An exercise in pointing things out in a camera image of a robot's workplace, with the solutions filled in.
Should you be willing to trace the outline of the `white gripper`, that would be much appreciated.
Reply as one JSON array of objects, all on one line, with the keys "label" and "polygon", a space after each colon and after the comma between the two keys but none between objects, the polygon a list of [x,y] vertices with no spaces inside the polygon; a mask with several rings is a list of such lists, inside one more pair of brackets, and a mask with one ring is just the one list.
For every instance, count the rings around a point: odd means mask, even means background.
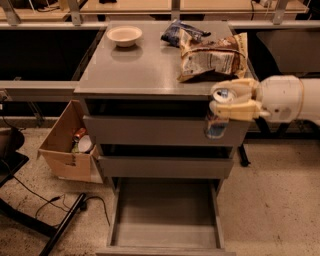
[{"label": "white gripper", "polygon": [[[303,85],[295,76],[271,76],[259,82],[253,78],[222,81],[211,88],[214,100],[249,100],[244,103],[211,101],[210,110],[220,118],[251,121],[259,117],[274,123],[297,118],[303,101]],[[256,100],[250,100],[256,91]]]}]

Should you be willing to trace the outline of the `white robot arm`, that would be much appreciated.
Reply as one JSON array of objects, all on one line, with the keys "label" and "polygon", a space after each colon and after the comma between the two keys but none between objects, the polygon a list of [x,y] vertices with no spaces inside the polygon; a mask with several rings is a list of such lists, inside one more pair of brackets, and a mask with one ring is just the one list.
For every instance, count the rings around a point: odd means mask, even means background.
[{"label": "white robot arm", "polygon": [[271,76],[234,79],[211,88],[211,112],[222,119],[271,123],[307,120],[320,125],[320,79]]}]

